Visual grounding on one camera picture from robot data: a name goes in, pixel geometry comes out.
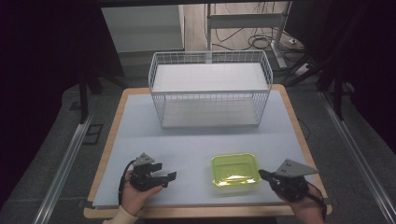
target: person's left hand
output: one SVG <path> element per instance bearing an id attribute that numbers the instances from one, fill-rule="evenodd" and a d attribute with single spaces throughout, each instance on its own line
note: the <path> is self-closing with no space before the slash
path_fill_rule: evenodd
<path id="1" fill-rule="evenodd" d="M 131 177 L 132 170 L 128 171 L 125 174 L 125 180 L 129 180 Z M 128 212 L 131 216 L 136 217 L 139 211 L 142 209 L 143 205 L 145 204 L 146 200 L 160 192 L 163 189 L 163 186 L 157 186 L 155 188 L 149 189 L 147 191 L 139 191 L 135 189 L 129 181 L 125 181 L 123 190 L 122 190 L 122 199 L 121 199 L 121 206 Z"/>

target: gray carpet floor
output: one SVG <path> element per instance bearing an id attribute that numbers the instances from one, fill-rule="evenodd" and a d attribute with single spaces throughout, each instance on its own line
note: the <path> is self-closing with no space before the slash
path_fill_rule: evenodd
<path id="1" fill-rule="evenodd" d="M 276 64 L 268 53 L 274 70 Z M 147 87 L 149 63 L 124 65 L 125 77 L 118 77 L 131 87 Z M 283 73 L 275 72 L 275 83 L 282 83 Z M 301 122 L 307 144 L 333 205 L 328 223 L 387 223 L 371 191 L 367 188 L 346 144 L 336 130 L 328 111 L 315 88 L 317 77 L 311 77 L 287 92 L 297 118 Z M 104 91 L 97 95 L 91 129 L 83 140 L 76 160 L 49 223 L 102 223 L 101 219 L 83 216 L 84 202 L 90 192 L 108 132 L 114 118 L 122 88 L 100 78 Z M 0 223 L 32 223 L 37 210 L 59 167 L 63 155 L 79 122 L 78 87 L 64 93 L 63 106 L 51 131 L 29 169 L 21 178 L 0 213 Z M 361 152 L 370 164 L 389 197 L 396 201 L 396 156 L 371 126 L 355 110 L 349 97 L 343 99 L 345 124 L 351 131 Z M 145 223 L 182 223 L 185 219 L 144 220 Z M 196 219 L 189 223 L 300 223 L 295 217 Z"/>

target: wire mesh basket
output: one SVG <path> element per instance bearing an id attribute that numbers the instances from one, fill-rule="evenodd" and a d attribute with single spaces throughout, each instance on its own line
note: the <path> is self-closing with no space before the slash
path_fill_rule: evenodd
<path id="1" fill-rule="evenodd" d="M 163 128 L 258 126 L 272 83 L 261 50 L 157 52 L 148 74 Z"/>

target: sleeve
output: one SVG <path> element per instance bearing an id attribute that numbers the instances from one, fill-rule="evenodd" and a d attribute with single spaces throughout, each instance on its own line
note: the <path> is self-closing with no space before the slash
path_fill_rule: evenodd
<path id="1" fill-rule="evenodd" d="M 105 220 L 103 224 L 134 224 L 137 217 L 129 215 L 122 206 L 119 207 L 117 214 L 111 220 Z"/>

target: floor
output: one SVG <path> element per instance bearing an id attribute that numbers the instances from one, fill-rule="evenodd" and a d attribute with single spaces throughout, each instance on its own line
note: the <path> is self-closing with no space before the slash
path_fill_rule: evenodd
<path id="1" fill-rule="evenodd" d="M 218 4 L 217 13 L 227 13 L 229 10 L 252 12 L 261 8 L 272 11 L 272 4 L 265 7 L 263 4 Z M 274 11 L 280 11 L 281 6 L 274 6 Z M 186 17 L 186 46 L 185 50 L 205 50 L 205 25 L 203 5 L 185 6 Z M 225 39 L 235 31 L 218 30 L 219 39 Z M 213 31 L 213 43 L 221 44 L 229 49 L 244 49 L 248 47 L 248 39 L 252 34 L 265 33 L 272 36 L 276 31 L 271 29 L 246 29 L 238 32 L 229 40 L 219 41 L 216 31 Z M 285 49 L 301 50 L 301 45 L 288 44 L 290 37 L 284 35 L 282 43 Z M 213 49 L 224 49 L 213 46 Z M 287 71 L 280 71 L 277 67 L 274 54 L 265 49 L 270 64 L 274 70 L 274 83 L 284 83 L 289 76 Z M 288 53 L 286 60 L 292 66 L 302 56 L 300 51 Z M 147 73 L 152 52 L 121 53 L 120 60 L 123 65 L 125 77 L 118 79 L 130 87 L 147 87 Z M 320 171 L 323 184 L 329 194 L 333 211 L 328 215 L 328 223 L 389 223 L 383 216 L 378 206 L 373 190 L 364 174 L 355 161 L 355 156 L 348 149 L 343 135 L 337 129 L 332 119 L 332 114 L 324 103 L 321 92 L 318 92 L 315 83 L 318 76 L 313 76 L 294 87 L 288 87 L 288 95 L 300 125 L 303 129 L 306 142 Z M 92 105 L 90 131 L 82 139 L 81 147 L 73 162 L 67 179 L 56 201 L 48 223 L 102 223 L 102 219 L 87 219 L 83 216 L 83 206 L 90 192 L 94 174 L 101 158 L 106 137 L 116 112 L 122 88 L 115 82 L 101 78 L 104 91 L 100 95 L 91 95 L 90 100 L 96 99 Z M 330 98 L 332 90 L 324 92 Z M 73 87 L 64 93 L 63 107 L 57 120 L 35 157 L 35 160 L 26 171 L 19 185 L 14 189 L 11 197 L 6 202 L 0 213 L 0 223 L 32 223 L 37 211 L 50 188 L 53 177 L 56 176 L 64 153 L 69 147 L 78 128 L 79 110 L 78 87 Z M 365 122 L 349 102 L 348 96 L 343 98 L 344 124 L 360 149 L 375 178 L 379 181 L 390 200 L 396 201 L 396 181 L 393 170 L 396 169 L 396 156 L 387 147 L 384 141 Z M 274 223 L 274 220 L 264 220 L 257 217 L 252 219 L 198 219 L 216 223 Z M 179 219 L 146 220 L 147 223 L 181 223 Z M 276 217 L 278 224 L 299 223 L 295 217 Z"/>

